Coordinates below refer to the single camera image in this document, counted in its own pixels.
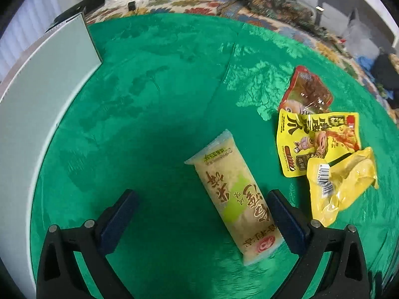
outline food package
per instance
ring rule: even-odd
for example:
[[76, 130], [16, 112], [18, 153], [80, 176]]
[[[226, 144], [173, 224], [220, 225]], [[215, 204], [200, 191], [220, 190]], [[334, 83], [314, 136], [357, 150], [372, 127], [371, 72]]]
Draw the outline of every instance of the food package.
[[356, 112], [300, 115], [280, 110], [277, 150], [286, 177], [305, 175], [312, 157], [330, 163], [359, 149]]
[[311, 158], [307, 177], [313, 219], [331, 225], [370, 185], [378, 189], [376, 162], [371, 147], [359, 150], [330, 167], [323, 158]]
[[294, 114], [321, 114], [328, 112], [332, 101], [331, 92], [320, 78], [306, 67], [298, 66], [279, 110], [284, 109]]
[[244, 265], [258, 262], [280, 246], [283, 237], [228, 130], [185, 164], [195, 166], [220, 217], [243, 253]]

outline yellow snack package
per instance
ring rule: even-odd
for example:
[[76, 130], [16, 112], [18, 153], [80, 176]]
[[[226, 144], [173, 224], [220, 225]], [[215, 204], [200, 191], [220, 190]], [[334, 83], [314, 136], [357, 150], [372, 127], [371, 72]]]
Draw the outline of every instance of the yellow snack package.
[[310, 158], [306, 176], [313, 219], [324, 227], [331, 225], [338, 212], [354, 203], [370, 185], [378, 189], [371, 147], [358, 150], [332, 167], [323, 158]]
[[281, 245], [283, 237], [228, 130], [185, 161], [185, 164], [194, 165], [231, 237], [243, 254], [244, 265], [268, 257]]
[[277, 150], [286, 177], [305, 175], [312, 157], [329, 163], [361, 147], [356, 112], [301, 115], [280, 110]]

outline green cloth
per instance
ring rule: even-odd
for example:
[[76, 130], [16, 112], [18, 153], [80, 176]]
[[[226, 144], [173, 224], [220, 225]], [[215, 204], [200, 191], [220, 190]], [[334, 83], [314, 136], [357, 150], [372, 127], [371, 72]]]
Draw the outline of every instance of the green cloth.
[[[96, 219], [129, 188], [140, 205], [107, 258], [135, 298], [272, 296], [298, 256], [284, 243], [244, 267], [194, 167], [183, 162], [229, 129], [263, 194], [280, 189], [309, 216], [307, 179], [283, 176], [275, 142], [276, 109], [297, 65], [328, 86], [332, 111], [360, 113], [380, 189], [370, 187], [333, 227], [355, 224], [368, 268], [387, 271], [399, 236], [398, 131], [347, 73], [294, 40], [218, 17], [150, 14], [90, 32], [104, 63], [66, 112], [41, 168], [31, 220], [35, 273], [49, 225]], [[87, 270], [84, 277], [100, 298]]]

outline red logo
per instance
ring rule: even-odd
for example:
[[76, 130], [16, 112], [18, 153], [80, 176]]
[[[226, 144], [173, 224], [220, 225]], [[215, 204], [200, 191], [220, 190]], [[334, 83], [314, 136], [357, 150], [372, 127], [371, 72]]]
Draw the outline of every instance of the red logo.
[[347, 116], [346, 117], [346, 125], [349, 128], [355, 129], [355, 116]]
[[288, 146], [284, 146], [284, 152], [287, 156], [288, 166], [290, 167], [290, 171], [295, 171], [294, 159], [291, 156], [290, 148]]
[[263, 252], [266, 249], [272, 247], [272, 245], [274, 244], [274, 242], [276, 241], [276, 237], [274, 237], [273, 235], [267, 236], [264, 239], [262, 239], [258, 245], [258, 252]]

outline white board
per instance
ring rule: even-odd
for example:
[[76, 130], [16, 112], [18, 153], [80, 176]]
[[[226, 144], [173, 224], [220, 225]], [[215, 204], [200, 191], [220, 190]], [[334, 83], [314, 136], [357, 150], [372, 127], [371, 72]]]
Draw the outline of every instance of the white board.
[[0, 257], [36, 298], [30, 220], [37, 177], [69, 105], [101, 65], [82, 14], [33, 44], [0, 84]]

